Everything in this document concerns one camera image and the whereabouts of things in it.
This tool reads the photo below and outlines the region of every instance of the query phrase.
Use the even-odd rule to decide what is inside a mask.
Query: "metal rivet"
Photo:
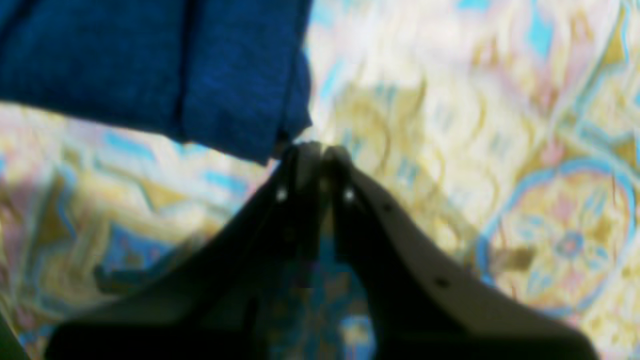
[[[276,200],[278,202],[283,202],[284,200],[287,200],[287,190],[286,189],[278,189],[278,192],[276,192]]]
[[[346,202],[351,202],[355,198],[355,194],[352,189],[347,189],[344,191],[344,200]]]

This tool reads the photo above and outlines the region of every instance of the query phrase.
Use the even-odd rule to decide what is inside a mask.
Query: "blue pattern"
[[[335,87],[337,86],[338,78],[343,68],[343,61],[338,61],[333,65],[333,67],[329,71],[329,74],[327,75],[326,81],[322,85],[322,89],[320,90],[320,99],[327,100],[335,94]]]
[[[109,131],[104,135],[104,142],[115,150],[118,150],[128,156],[144,158],[149,161],[156,160],[154,153],[146,146],[137,143],[130,138],[119,135],[114,131]]]
[[[363,147],[362,141],[353,138],[353,133],[350,130],[345,131],[344,135],[342,135],[342,146],[349,151],[351,158],[354,160],[358,158]]]
[[[554,278],[549,275],[541,275],[539,272],[532,272],[527,283],[527,293],[537,295],[554,284]]]
[[[640,165],[640,136],[634,135],[634,146],[636,147],[636,165]]]
[[[330,28],[333,26],[334,18],[333,18],[333,10],[328,8],[321,1],[318,2],[317,6],[313,6],[311,10],[310,23],[322,25],[326,28]]]
[[[55,201],[57,215],[60,217],[60,221],[63,222],[65,228],[69,231],[69,236],[67,238],[56,239],[56,243],[48,246],[46,249],[40,249],[40,252],[34,255],[33,269],[26,272],[25,282],[32,290],[35,291],[35,298],[41,300],[41,305],[44,308],[63,314],[69,314],[72,306],[44,292],[39,284],[40,276],[45,268],[46,259],[57,252],[68,252],[68,248],[76,240],[76,229],[67,214],[65,204],[68,204],[69,199],[73,194],[73,188],[76,186],[77,178],[73,171],[66,167],[60,168],[60,175],[62,175],[65,180],[64,188],[59,198],[52,199],[51,201]]]
[[[27,345],[33,344],[40,337],[49,337],[53,334],[55,327],[51,325],[41,326],[32,331],[25,331],[18,335],[18,342],[22,347],[26,347]]]
[[[532,18],[528,41],[542,58],[547,58],[554,37],[553,22],[543,18],[538,7],[538,0],[531,0]]]
[[[206,154],[210,151],[209,148],[200,145],[199,143],[188,143],[183,145],[181,143],[174,142],[173,146],[175,147],[176,152],[184,157]]]
[[[249,185],[244,181],[217,171],[206,171],[202,178],[209,184],[224,188],[236,196],[244,196],[249,190]]]
[[[591,77],[589,78],[588,89],[584,92],[584,94],[578,97],[577,101],[573,105],[574,110],[578,114],[578,119],[581,121],[582,124],[585,122],[589,122],[588,120],[589,115],[586,113],[586,110],[588,109],[588,107],[586,105],[593,103],[593,99],[595,98],[596,94],[604,84],[604,81],[608,78],[608,75],[616,74],[621,71],[624,71],[625,67],[629,64],[629,48],[627,45],[628,43],[627,34],[628,34],[628,28],[629,28],[629,17],[630,17],[629,13],[631,9],[629,8],[629,5],[624,1],[622,2],[621,9],[625,11],[625,18],[623,19],[622,30],[621,30],[622,32],[621,42],[623,46],[625,59],[623,63],[611,64],[607,69],[603,70],[602,73],[596,72],[592,74]]]
[[[491,144],[489,145],[491,153],[500,159],[504,157],[505,153],[507,153],[510,148],[511,140],[500,133],[493,136]]]
[[[458,8],[461,10],[487,11],[491,7],[491,0],[460,0]]]
[[[397,176],[400,178],[407,186],[413,186],[416,177],[418,176],[419,168],[413,164],[409,163],[406,158],[403,158],[402,163],[400,164],[400,169],[398,170]]]
[[[144,270],[150,268],[161,256],[169,253],[173,247],[159,243],[152,238],[140,236],[128,229],[113,224],[109,237],[109,247],[102,259],[105,271]],[[136,256],[139,261],[134,268],[127,265],[128,256]]]
[[[476,265],[478,269],[481,271],[482,280],[491,287],[497,287],[495,279],[493,278],[492,272],[490,270],[490,242],[493,238],[493,235],[499,231],[500,220],[504,216],[504,214],[510,212],[518,203],[518,201],[522,198],[522,196],[530,189],[536,186],[539,186],[543,183],[548,183],[553,181],[557,176],[565,176],[574,174],[576,172],[581,171],[593,171],[599,172],[602,174],[611,175],[615,178],[617,184],[619,184],[620,188],[624,192],[627,198],[627,212],[632,216],[629,217],[629,225],[626,231],[627,238],[625,239],[625,243],[623,245],[623,249],[620,252],[620,256],[618,257],[618,262],[615,264],[616,268],[621,267],[625,261],[628,254],[628,247],[633,242],[633,236],[636,232],[636,219],[633,216],[636,213],[636,196],[633,190],[633,186],[631,184],[630,179],[622,174],[614,174],[611,168],[611,164],[597,159],[592,158],[583,158],[577,159],[573,161],[569,161],[560,165],[558,168],[541,170],[539,172],[535,172],[525,179],[523,179],[520,184],[515,188],[511,198],[505,204],[505,206],[498,212],[496,217],[490,222],[489,226],[482,232],[482,234],[477,239],[476,245]],[[595,259],[585,259],[588,262],[589,266],[593,266],[595,268],[599,268],[602,265],[603,257],[599,256]],[[533,283],[536,285],[537,289],[542,289],[548,286],[546,281],[540,281],[539,278],[535,278]],[[589,307],[605,290],[607,281],[599,284],[596,289],[584,297],[576,308],[573,307],[555,307],[555,308],[546,308],[540,309],[544,313],[550,316],[568,316],[573,314],[576,311],[581,311]]]
[[[275,331],[283,334],[280,341],[271,344],[273,358],[281,359],[287,356],[287,350],[297,348],[302,354],[297,354],[304,359],[317,359],[322,356],[334,358],[337,354],[319,354],[323,348],[320,344],[329,345],[339,353],[351,353],[348,359],[368,360],[372,359],[375,352],[375,340],[371,319],[367,314],[350,313],[348,307],[356,300],[366,301],[365,290],[360,284],[355,272],[350,266],[334,261],[335,248],[333,239],[324,237],[320,241],[319,258],[312,265],[311,282],[308,285],[311,297],[308,302],[298,296],[292,295],[291,288],[284,286],[276,298],[287,304],[287,314],[283,318],[274,318]],[[287,272],[283,284],[296,283],[299,268],[291,266]],[[340,276],[348,276],[349,286],[345,293],[331,302],[328,302],[328,294],[325,285],[336,281]],[[369,335],[369,341],[352,344],[347,347],[342,340],[340,330],[350,326],[362,326]]]
[[[556,244],[554,250],[562,258],[575,259],[584,250],[584,236],[575,231],[568,231]]]

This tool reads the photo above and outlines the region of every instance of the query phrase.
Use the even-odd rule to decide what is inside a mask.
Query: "patterned carpet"
[[[345,145],[488,284],[639,358],[638,36],[635,0],[317,0],[304,138]],[[118,271],[197,249],[274,165],[9,104],[0,126],[0,309],[34,359],[113,299],[99,288],[135,285]],[[370,358],[364,293],[328,266],[295,295],[331,320],[283,322],[276,358]]]

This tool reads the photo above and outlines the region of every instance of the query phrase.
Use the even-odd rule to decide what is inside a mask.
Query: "blue fabric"
[[[0,0],[0,98],[267,162],[310,126],[311,0]]]

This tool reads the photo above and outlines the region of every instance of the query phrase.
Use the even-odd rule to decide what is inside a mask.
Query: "floral rug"
[[[346,146],[486,284],[639,358],[638,36],[635,0],[316,0],[303,138]],[[118,271],[216,234],[275,165],[11,104],[0,126],[0,310],[33,359],[135,286]],[[335,321],[283,322],[276,358],[371,357],[362,289],[324,270],[294,297]]]

